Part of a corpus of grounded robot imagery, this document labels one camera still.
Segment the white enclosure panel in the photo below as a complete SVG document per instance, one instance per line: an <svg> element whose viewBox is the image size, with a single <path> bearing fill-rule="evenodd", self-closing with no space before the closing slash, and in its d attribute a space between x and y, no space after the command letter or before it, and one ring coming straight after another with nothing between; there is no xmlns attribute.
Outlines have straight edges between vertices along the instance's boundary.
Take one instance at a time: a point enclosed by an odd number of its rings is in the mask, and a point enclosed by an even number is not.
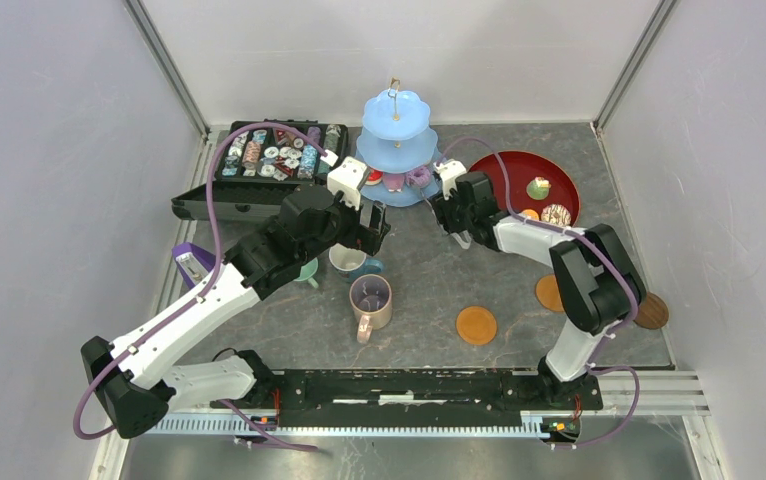
<svg viewBox="0 0 766 480"><path fill-rule="evenodd" d="M121 2L0 2L0 479L86 478L80 346L148 318L198 145Z"/></svg>
<svg viewBox="0 0 766 480"><path fill-rule="evenodd" d="M766 478L766 2L680 2L605 135L677 359Z"/></svg>
<svg viewBox="0 0 766 480"><path fill-rule="evenodd" d="M589 120L657 0L143 0L207 121L358 125L399 77L433 121Z"/></svg>

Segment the purple object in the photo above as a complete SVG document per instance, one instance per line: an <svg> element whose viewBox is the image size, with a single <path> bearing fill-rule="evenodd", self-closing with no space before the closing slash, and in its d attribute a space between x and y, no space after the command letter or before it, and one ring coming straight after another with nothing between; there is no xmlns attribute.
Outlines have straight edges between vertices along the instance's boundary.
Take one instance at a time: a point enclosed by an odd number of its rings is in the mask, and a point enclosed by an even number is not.
<svg viewBox="0 0 766 480"><path fill-rule="evenodd" d="M171 249L177 270L189 288L202 281L215 266L215 255L198 247L194 243L181 243Z"/></svg>
<svg viewBox="0 0 766 480"><path fill-rule="evenodd" d="M430 169L424 165L407 172L407 185L409 186L424 188L430 185L431 180L433 180L433 175L430 173Z"/></svg>

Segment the round red tray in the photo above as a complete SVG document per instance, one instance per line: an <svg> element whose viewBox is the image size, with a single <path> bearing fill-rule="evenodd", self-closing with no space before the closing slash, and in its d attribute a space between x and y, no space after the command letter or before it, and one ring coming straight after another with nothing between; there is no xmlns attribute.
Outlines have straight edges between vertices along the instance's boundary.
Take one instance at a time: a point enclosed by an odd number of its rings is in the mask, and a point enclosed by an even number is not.
<svg viewBox="0 0 766 480"><path fill-rule="evenodd" d="M577 222L580 214L580 196L574 182L563 171L547 158L540 157L529 152L500 152L507 173L510 176L510 200L513 209L521 213L528 208L542 214L542 209L553 203L566 207L571 214L571 224ZM492 180L492 188L495 199L501 210L507 209L506 189L504 188L504 175L495 155L487 155L468 169L470 172L485 172ZM544 200L534 200L527 195L527 184L536 177L543 177L551 182L551 190Z"/></svg>

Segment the brown coaster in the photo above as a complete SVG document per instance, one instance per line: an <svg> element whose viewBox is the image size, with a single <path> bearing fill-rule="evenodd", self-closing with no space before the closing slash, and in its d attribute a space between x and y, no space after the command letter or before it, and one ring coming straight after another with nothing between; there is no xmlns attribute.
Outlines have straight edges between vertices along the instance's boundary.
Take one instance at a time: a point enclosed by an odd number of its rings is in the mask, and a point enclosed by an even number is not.
<svg viewBox="0 0 766 480"><path fill-rule="evenodd" d="M639 306L639 314L633 319L637 325L649 330L657 330L669 322L669 307L662 298L649 293Z"/></svg>
<svg viewBox="0 0 766 480"><path fill-rule="evenodd" d="M486 345L498 333L498 322L489 310L468 307L457 315L457 333L472 345Z"/></svg>
<svg viewBox="0 0 766 480"><path fill-rule="evenodd" d="M560 300L560 288L557 286L557 277L545 275L536 282L536 299L543 307L552 312L563 313L563 301Z"/></svg>

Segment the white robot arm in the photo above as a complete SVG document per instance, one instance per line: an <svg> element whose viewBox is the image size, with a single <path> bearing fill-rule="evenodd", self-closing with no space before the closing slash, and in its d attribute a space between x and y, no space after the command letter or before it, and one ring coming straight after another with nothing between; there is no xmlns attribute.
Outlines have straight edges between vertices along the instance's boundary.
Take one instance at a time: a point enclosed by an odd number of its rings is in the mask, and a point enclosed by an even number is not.
<svg viewBox="0 0 766 480"><path fill-rule="evenodd" d="M332 165L336 157L328 152L322 160ZM301 266L336 243L376 254L389 225L382 204L372 206L368 226L360 224L359 189L369 173L364 163L345 158L328 174L327 188L310 186L289 195L278 215L228 250L224 264L210 274L218 279L207 294L200 296L209 276L201 288L195 286L130 333L111 342L95 337L83 345L89 382L112 359L129 351L95 390L123 438L144 433L168 411L251 393L262 380L256 374L262 362L253 352L247 358L237 355L207 364L174 364L219 325L297 278ZM192 306L184 313L135 346L145 332L189 302Z"/></svg>
<svg viewBox="0 0 766 480"><path fill-rule="evenodd" d="M646 295L615 231L603 224L557 231L522 223L498 208L486 174L467 173L456 160L438 165L436 171L442 192L430 202L445 231L467 233L492 250L521 255L554 269L568 318L557 343L540 362L539 373L554 393L571 388L586 373L586 362L608 329L630 311L630 302L609 272L597 272L600 262L568 232L584 236L605 254L631 287L637 303Z"/></svg>

